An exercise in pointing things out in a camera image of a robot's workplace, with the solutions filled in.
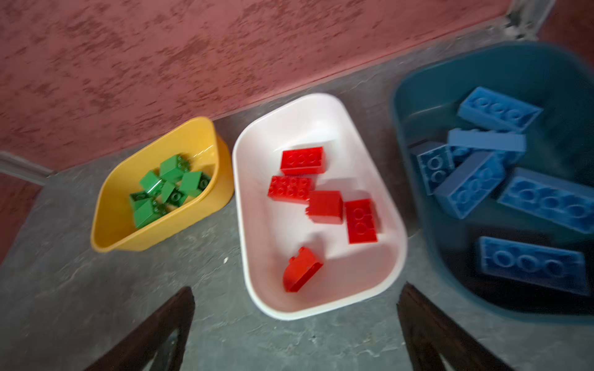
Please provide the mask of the teal plastic bin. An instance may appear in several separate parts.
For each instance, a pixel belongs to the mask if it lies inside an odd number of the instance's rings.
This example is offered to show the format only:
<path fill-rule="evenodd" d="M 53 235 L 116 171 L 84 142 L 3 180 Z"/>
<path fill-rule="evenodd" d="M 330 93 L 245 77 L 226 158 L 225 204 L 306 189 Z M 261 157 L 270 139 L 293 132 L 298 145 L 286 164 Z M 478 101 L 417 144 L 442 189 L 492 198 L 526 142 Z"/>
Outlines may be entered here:
<path fill-rule="evenodd" d="M 391 110 L 439 273 L 496 313 L 592 324 L 592 70 L 502 43 L 408 74 Z"/>

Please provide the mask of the blue lego brick slim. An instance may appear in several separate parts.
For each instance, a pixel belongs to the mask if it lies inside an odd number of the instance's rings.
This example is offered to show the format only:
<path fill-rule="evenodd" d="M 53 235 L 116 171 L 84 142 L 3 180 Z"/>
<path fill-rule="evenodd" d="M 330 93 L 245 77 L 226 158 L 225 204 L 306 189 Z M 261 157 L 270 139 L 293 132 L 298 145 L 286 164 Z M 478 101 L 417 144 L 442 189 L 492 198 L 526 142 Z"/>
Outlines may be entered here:
<path fill-rule="evenodd" d="M 450 130 L 447 145 L 455 165 L 461 165 L 475 151 L 491 151 L 504 168 L 510 168 L 522 159 L 527 150 L 524 134 L 478 129 Z"/>

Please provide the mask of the blue lego brick pair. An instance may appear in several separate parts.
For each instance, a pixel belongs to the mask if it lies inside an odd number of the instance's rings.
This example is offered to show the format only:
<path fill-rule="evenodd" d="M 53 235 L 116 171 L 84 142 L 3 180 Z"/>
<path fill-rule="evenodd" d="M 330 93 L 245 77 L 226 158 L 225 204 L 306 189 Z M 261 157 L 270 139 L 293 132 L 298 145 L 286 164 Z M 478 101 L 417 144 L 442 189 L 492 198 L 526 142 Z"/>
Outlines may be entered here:
<path fill-rule="evenodd" d="M 495 237 L 476 242 L 480 273 L 559 292 L 589 296 L 584 254 Z"/>
<path fill-rule="evenodd" d="M 505 168 L 491 151 L 476 151 L 434 191 L 450 216 L 463 220 L 503 181 Z"/>

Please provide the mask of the white plastic bin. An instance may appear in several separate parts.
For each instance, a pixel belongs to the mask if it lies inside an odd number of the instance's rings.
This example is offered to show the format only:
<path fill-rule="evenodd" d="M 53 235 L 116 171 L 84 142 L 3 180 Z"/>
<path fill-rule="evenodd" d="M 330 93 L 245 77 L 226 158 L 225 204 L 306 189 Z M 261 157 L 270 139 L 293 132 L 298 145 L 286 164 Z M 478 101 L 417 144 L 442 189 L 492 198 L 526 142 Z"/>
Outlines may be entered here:
<path fill-rule="evenodd" d="M 266 315 L 352 305 L 402 273 L 402 217 L 337 97 L 310 94 L 254 121 L 233 165 L 244 278 Z"/>

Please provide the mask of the blue lego brick long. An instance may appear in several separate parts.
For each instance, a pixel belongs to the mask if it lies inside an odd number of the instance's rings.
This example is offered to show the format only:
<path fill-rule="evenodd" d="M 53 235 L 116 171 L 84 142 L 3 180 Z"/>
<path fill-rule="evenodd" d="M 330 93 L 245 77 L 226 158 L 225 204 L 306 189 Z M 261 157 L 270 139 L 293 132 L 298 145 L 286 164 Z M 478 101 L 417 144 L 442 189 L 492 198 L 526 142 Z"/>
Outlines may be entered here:
<path fill-rule="evenodd" d="M 593 233 L 593 188 L 517 167 L 497 201 L 583 234 Z"/>

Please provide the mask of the aluminium corner post left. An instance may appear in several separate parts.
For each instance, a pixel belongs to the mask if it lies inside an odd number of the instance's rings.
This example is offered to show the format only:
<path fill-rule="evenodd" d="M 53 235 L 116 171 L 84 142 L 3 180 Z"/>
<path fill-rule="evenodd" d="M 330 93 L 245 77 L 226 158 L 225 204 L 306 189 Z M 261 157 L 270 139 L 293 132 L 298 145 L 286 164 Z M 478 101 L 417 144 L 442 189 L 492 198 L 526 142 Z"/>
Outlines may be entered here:
<path fill-rule="evenodd" d="M 1 151 L 0 155 L 1 173 L 13 176 L 18 179 L 31 182 L 39 186 L 45 186 L 47 179 L 56 172 L 52 169 L 35 164 L 21 157 L 15 156 L 7 151 Z"/>

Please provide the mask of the aluminium corner post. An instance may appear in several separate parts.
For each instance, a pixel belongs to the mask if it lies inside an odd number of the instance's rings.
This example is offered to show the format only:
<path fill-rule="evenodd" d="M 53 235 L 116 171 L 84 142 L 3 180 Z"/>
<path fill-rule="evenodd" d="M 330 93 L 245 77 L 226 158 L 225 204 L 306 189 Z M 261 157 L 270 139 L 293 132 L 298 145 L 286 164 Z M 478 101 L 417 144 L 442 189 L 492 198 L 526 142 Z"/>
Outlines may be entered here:
<path fill-rule="evenodd" d="M 31 182 L 39 186 L 45 186 L 47 179 L 56 172 L 52 169 L 35 164 L 21 157 L 15 156 L 7 151 L 1 151 L 0 155 L 1 173 L 13 176 L 18 179 Z"/>
<path fill-rule="evenodd" d="M 555 0 L 513 0 L 506 14 L 504 32 L 515 40 L 538 41 L 538 33 Z"/>

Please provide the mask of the green lego brick front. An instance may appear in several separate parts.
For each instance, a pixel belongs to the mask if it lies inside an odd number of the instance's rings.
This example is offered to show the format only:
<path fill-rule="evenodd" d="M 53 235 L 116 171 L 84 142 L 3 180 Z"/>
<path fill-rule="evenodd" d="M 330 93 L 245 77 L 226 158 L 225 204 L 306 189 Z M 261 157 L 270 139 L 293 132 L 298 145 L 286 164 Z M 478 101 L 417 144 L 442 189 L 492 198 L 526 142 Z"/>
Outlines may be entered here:
<path fill-rule="evenodd" d="M 165 181 L 161 190 L 161 200 L 164 204 L 172 207 L 181 207 L 188 195 L 183 193 L 175 183 Z"/>

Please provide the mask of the red lego brick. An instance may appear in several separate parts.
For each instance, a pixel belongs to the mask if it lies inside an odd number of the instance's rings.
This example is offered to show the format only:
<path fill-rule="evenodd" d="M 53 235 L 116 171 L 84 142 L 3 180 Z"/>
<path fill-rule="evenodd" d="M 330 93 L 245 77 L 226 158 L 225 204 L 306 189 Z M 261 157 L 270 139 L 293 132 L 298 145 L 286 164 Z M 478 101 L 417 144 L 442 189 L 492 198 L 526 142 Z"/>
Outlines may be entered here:
<path fill-rule="evenodd" d="M 286 292 L 298 292 L 323 267 L 321 261 L 308 247 L 301 247 L 295 257 L 289 259 L 282 282 Z"/>
<path fill-rule="evenodd" d="M 373 201 L 358 199 L 346 202 L 344 206 L 349 244 L 377 243 Z"/>
<path fill-rule="evenodd" d="M 312 191 L 306 216 L 317 224 L 343 223 L 343 198 L 340 191 Z"/>
<path fill-rule="evenodd" d="M 280 170 L 285 176 L 323 174 L 326 171 L 325 151 L 323 147 L 284 151 Z"/>
<path fill-rule="evenodd" d="M 315 189 L 311 178 L 300 176 L 273 176 L 268 197 L 274 201 L 307 204 Z"/>

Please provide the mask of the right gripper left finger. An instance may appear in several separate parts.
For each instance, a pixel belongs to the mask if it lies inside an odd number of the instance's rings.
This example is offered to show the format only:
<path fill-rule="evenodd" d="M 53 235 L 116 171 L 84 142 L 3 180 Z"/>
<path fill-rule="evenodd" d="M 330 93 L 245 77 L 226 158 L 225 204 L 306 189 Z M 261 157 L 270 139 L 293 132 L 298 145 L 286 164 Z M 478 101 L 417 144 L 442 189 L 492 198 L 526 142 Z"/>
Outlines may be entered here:
<path fill-rule="evenodd" d="M 181 288 L 88 370 L 179 370 L 190 334 L 195 300 Z"/>

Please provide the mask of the aluminium corner post right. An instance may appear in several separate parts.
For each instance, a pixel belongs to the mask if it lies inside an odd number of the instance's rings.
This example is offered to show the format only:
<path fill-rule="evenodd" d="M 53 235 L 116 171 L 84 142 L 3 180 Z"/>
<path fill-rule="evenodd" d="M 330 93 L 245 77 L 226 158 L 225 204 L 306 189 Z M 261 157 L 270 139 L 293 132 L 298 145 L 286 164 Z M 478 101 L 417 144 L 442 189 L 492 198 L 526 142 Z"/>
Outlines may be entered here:
<path fill-rule="evenodd" d="M 504 32 L 515 40 L 538 41 L 538 33 L 555 0 L 513 0 L 506 14 Z"/>

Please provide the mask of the yellow plastic bin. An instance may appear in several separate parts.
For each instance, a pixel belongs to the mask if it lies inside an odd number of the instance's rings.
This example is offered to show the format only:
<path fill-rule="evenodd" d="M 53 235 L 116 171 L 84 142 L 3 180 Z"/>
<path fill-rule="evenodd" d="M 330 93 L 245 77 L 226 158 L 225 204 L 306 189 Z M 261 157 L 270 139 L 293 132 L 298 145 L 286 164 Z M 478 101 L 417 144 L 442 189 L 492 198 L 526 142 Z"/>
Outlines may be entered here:
<path fill-rule="evenodd" d="M 121 162 L 105 180 L 91 246 L 143 251 L 216 213 L 234 194 L 230 151 L 206 117 Z"/>

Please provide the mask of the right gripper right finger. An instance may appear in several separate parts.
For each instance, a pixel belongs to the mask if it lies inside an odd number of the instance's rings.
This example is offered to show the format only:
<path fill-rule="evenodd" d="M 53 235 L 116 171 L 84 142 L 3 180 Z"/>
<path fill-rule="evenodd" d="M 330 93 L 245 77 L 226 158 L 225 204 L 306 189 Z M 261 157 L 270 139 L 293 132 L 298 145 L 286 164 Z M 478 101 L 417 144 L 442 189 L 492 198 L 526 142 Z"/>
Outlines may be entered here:
<path fill-rule="evenodd" d="M 414 370 L 510 370 L 510 366 L 433 304 L 414 285 L 400 294 L 398 318 Z"/>

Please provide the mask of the green curved lego brick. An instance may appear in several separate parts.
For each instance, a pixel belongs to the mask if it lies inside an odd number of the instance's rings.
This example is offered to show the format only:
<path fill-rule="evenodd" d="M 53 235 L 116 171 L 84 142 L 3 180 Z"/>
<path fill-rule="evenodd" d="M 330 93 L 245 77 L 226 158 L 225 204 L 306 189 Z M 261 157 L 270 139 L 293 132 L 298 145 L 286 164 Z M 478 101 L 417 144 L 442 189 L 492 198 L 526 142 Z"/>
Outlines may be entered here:
<path fill-rule="evenodd" d="M 145 193 L 148 193 L 151 197 L 157 197 L 162 192 L 165 181 L 153 171 L 148 171 L 140 179 L 139 184 Z"/>

